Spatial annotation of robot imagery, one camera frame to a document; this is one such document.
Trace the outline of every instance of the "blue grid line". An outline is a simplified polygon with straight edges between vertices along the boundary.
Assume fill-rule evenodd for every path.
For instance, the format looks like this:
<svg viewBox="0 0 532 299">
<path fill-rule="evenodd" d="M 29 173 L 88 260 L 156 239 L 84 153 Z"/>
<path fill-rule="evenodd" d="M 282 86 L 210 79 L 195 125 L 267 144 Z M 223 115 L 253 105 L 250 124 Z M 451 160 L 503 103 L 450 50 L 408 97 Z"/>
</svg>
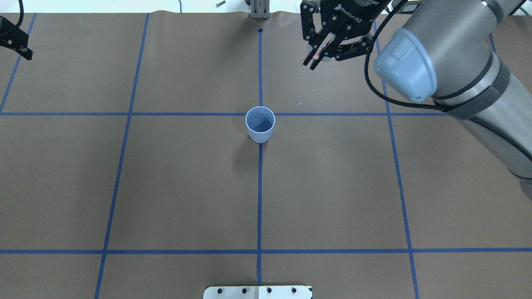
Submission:
<svg viewBox="0 0 532 299">
<path fill-rule="evenodd" d="M 193 116 L 243 117 L 245 112 L 0 112 L 0 116 Z M 445 117 L 445 113 L 390 113 L 394 117 Z M 387 117 L 385 112 L 279 112 L 277 117 Z"/>
<path fill-rule="evenodd" d="M 380 253 L 483 253 L 532 252 L 532 247 L 472 247 L 472 248 L 367 248 L 367 249 L 261 249 L 261 254 L 380 254 Z M 103 254 L 103 250 L 1 249 L 0 254 Z M 208 255 L 257 254 L 255 249 L 228 250 L 107 250 L 114 254 Z"/>
<path fill-rule="evenodd" d="M 259 106 L 262 106 L 262 27 L 259 27 Z M 257 176 L 257 285 L 262 283 L 262 144 Z"/>
<path fill-rule="evenodd" d="M 259 144 L 259 183 L 257 202 L 257 284 L 262 282 L 262 144 Z"/>
<path fill-rule="evenodd" d="M 264 249 L 263 254 L 364 254 L 364 253 L 408 253 L 408 249 Z"/>
<path fill-rule="evenodd" d="M 31 30 L 33 29 L 33 25 L 35 24 L 35 19 L 37 18 L 37 14 L 34 13 L 33 18 L 31 18 L 30 27 L 28 28 L 28 36 L 31 34 Z M 11 85 L 13 84 L 13 80 L 15 79 L 16 70 L 19 68 L 20 59 L 22 56 L 18 55 L 15 66 L 13 67 L 13 71 L 11 72 L 11 77 L 9 78 L 9 82 L 7 83 L 7 87 L 4 92 L 4 97 L 2 98 L 2 103 L 0 103 L 0 112 L 4 109 L 5 101 L 7 101 L 7 96 L 9 95 L 9 90 L 11 89 Z"/>
<path fill-rule="evenodd" d="M 256 254 L 255 249 L 227 250 L 107 250 L 107 254 Z"/>
<path fill-rule="evenodd" d="M 280 112 L 275 113 L 277 117 L 385 117 L 387 114 L 384 112 L 309 112 L 309 113 L 293 113 L 293 112 Z"/>
<path fill-rule="evenodd" d="M 259 106 L 262 106 L 262 27 L 259 27 Z"/>
<path fill-rule="evenodd" d="M 487 247 L 487 248 L 418 248 L 414 253 L 465 253 L 465 252 L 532 252 L 532 247 Z"/>
<path fill-rule="evenodd" d="M 0 254 L 102 254 L 103 250 L 0 249 Z"/>
<path fill-rule="evenodd" d="M 118 170 L 117 170 L 117 178 L 114 183 L 114 191 L 113 191 L 113 198 L 111 201 L 111 208 L 109 210 L 109 219 L 107 221 L 107 230 L 105 232 L 105 241 L 103 245 L 103 253 L 102 253 L 102 260 L 100 262 L 100 268 L 98 272 L 98 280 L 96 282 L 96 291 L 94 292 L 94 299 L 99 298 L 99 291 L 102 286 L 102 278 L 103 278 L 103 270 L 105 268 L 105 258 L 106 258 L 106 252 L 107 248 L 109 246 L 109 236 L 111 234 L 111 226 L 113 224 L 113 215 L 114 215 L 114 207 L 117 202 L 117 195 L 118 195 L 118 186 L 120 184 L 120 176 L 122 174 L 122 165 L 124 162 L 124 155 L 126 152 L 126 144 L 128 140 L 128 133 L 129 133 L 129 125 L 131 124 L 131 114 L 133 112 L 133 104 L 135 102 L 135 93 L 137 90 L 137 82 L 138 82 L 138 75 L 140 73 L 140 65 L 142 63 L 142 54 L 144 51 L 144 42 L 146 40 L 146 32 L 148 30 L 148 20 L 149 20 L 149 13 L 146 14 L 146 20 L 144 21 L 144 30 L 142 33 L 142 41 L 140 42 L 140 50 L 138 54 L 138 61 L 137 61 L 137 69 L 135 71 L 135 79 L 133 81 L 133 89 L 131 91 L 131 100 L 129 102 L 129 113 L 128 118 L 126 121 L 126 128 L 124 130 L 124 138 L 122 140 L 122 149 L 120 151 L 120 159 L 118 162 Z"/>
<path fill-rule="evenodd" d="M 373 30 L 377 31 L 377 22 L 373 22 Z M 380 44 L 379 39 L 377 39 L 377 55 L 380 55 Z M 383 83 L 383 91 L 384 95 L 388 95 L 388 92 L 386 90 L 386 84 L 384 83 L 384 80 L 381 80 Z M 392 150 L 394 153 L 394 163 L 395 163 L 395 173 L 397 175 L 397 184 L 399 185 L 399 192 L 401 197 L 401 207 L 403 210 L 403 222 L 404 222 L 404 230 L 406 233 L 406 244 L 408 246 L 408 256 L 410 259 L 410 271 L 412 272 L 412 283 L 414 287 L 414 295 L 415 299 L 419 299 L 419 288 L 418 288 L 418 277 L 415 271 L 415 262 L 414 262 L 414 253 L 412 252 L 412 240 L 410 237 L 410 226 L 408 223 L 408 214 L 406 212 L 406 203 L 404 200 L 404 190 L 403 190 L 403 181 L 401 179 L 401 168 L 399 167 L 399 158 L 397 157 L 397 146 L 395 144 L 395 134 L 394 134 L 394 127 L 392 123 L 392 116 L 390 114 L 390 104 L 389 102 L 386 102 L 386 113 L 388 114 L 388 128 L 390 131 L 390 139 L 392 141 Z"/>
<path fill-rule="evenodd" d="M 243 117 L 245 112 L 133 112 L 133 116 Z"/>
<path fill-rule="evenodd" d="M 127 112 L 1 112 L 6 116 L 127 116 Z"/>
</svg>

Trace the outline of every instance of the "wire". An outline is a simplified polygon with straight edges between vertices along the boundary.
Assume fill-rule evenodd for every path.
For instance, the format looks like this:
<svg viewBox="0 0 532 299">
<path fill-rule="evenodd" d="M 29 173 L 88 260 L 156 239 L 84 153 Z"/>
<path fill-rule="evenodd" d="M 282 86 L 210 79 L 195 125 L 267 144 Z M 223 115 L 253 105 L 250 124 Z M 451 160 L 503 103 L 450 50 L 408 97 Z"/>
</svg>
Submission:
<svg viewBox="0 0 532 299">
<path fill-rule="evenodd" d="M 19 21 L 16 23 L 15 27 L 11 28 L 10 30 L 0 34 L 0 36 L 8 35 L 12 33 L 13 31 L 20 28 L 22 25 L 22 21 L 24 20 L 24 5 L 22 5 L 22 0 L 19 0 L 19 7 L 20 7 L 20 15 L 19 15 Z"/>
<path fill-rule="evenodd" d="M 430 110 L 437 110 L 437 111 L 447 111 L 447 108 L 446 107 L 443 107 L 443 106 L 436 106 L 436 105 L 427 105 L 427 104 L 415 104 L 415 103 L 407 103 L 407 102 L 403 102 L 403 101 L 398 101 L 396 99 L 392 99 L 392 98 L 389 98 L 387 97 L 386 95 L 382 94 L 380 91 L 378 91 L 375 86 L 373 86 L 373 84 L 371 83 L 371 80 L 369 79 L 369 74 L 368 74 L 368 67 L 369 67 L 369 60 L 370 60 L 370 57 L 371 57 L 371 52 L 373 51 L 373 46 L 375 45 L 375 41 L 377 40 L 377 37 L 379 37 L 379 34 L 381 33 L 381 31 L 384 29 L 384 27 L 386 26 L 386 24 L 390 21 L 390 19 L 399 11 L 399 9 L 407 2 L 408 0 L 402 0 L 401 2 L 399 2 L 397 4 L 397 6 L 394 7 L 394 9 L 392 10 L 392 12 L 390 12 L 390 14 L 388 14 L 388 16 L 386 16 L 386 18 L 384 19 L 383 23 L 379 26 L 379 28 L 377 29 L 377 31 L 375 32 L 375 35 L 373 36 L 373 38 L 371 39 L 371 42 L 369 44 L 369 49 L 368 49 L 368 53 L 366 54 L 366 60 L 365 60 L 365 63 L 364 63 L 364 77 L 365 77 L 365 80 L 366 80 L 366 83 L 368 84 L 369 88 L 371 89 L 371 91 L 373 91 L 377 96 L 379 96 L 380 98 L 382 98 L 383 100 L 387 101 L 387 102 L 390 102 L 392 104 L 396 104 L 396 105 L 399 105 L 399 106 L 404 106 L 404 107 L 410 107 L 410 108 L 418 108 L 418 109 L 430 109 Z"/>
<path fill-rule="evenodd" d="M 528 151 L 523 145 L 519 144 L 519 142 L 515 140 L 513 137 L 511 137 L 510 135 L 503 132 L 501 129 L 493 126 L 492 124 L 489 124 L 483 121 L 482 119 L 478 117 L 472 117 L 469 120 L 480 125 L 483 128 L 488 129 L 490 132 L 494 133 L 495 135 L 501 137 L 506 142 L 508 142 L 510 145 L 515 147 L 519 152 L 521 152 L 521 154 L 525 155 L 525 157 L 532 162 L 532 153 Z"/>
<path fill-rule="evenodd" d="M 523 7 L 520 7 L 519 8 L 525 15 L 529 15 L 528 12 L 523 8 Z"/>
</svg>

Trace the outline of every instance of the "light blue joint cap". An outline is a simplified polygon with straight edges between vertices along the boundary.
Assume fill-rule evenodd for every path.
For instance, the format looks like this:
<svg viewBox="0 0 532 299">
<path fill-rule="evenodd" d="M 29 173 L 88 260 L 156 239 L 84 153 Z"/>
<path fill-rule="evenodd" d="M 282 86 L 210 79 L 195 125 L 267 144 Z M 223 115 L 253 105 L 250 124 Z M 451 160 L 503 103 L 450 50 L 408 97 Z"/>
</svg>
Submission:
<svg viewBox="0 0 532 299">
<path fill-rule="evenodd" d="M 422 102 L 436 92 L 436 71 L 418 38 L 407 29 L 394 33 L 375 60 L 375 71 L 387 84 L 413 102 Z"/>
</svg>

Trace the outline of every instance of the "black clamp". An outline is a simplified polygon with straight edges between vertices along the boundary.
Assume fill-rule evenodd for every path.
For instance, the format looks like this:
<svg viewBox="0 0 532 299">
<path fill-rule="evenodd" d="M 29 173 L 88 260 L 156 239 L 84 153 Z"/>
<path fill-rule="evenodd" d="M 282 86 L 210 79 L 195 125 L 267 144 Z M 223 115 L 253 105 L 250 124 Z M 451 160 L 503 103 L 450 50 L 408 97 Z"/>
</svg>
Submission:
<svg viewBox="0 0 532 299">
<path fill-rule="evenodd" d="M 26 32 L 0 15 L 0 46 L 14 50 L 26 60 L 31 60 L 33 51 L 28 48 L 28 39 Z"/>
</svg>

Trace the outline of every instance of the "blue cup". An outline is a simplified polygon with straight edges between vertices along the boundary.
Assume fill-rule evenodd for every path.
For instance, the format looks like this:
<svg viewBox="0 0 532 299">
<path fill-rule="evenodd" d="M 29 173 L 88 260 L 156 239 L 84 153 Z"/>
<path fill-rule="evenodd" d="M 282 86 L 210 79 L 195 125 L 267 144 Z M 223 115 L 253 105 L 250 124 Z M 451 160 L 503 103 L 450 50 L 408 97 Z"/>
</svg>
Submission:
<svg viewBox="0 0 532 299">
<path fill-rule="evenodd" d="M 268 141 L 273 126 L 275 126 L 275 115 L 264 106 L 253 107 L 246 113 L 247 133 L 256 143 Z"/>
</svg>

